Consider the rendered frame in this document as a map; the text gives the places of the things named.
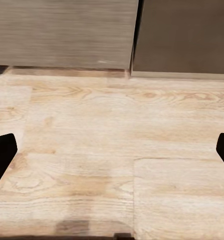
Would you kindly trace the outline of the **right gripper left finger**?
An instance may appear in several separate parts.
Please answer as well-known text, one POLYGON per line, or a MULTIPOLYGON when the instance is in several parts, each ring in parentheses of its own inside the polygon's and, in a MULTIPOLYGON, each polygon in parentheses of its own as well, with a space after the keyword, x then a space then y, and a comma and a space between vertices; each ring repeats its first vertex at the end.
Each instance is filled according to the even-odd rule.
POLYGON ((13 133, 0 136, 0 180, 17 152, 17 142, 13 133))

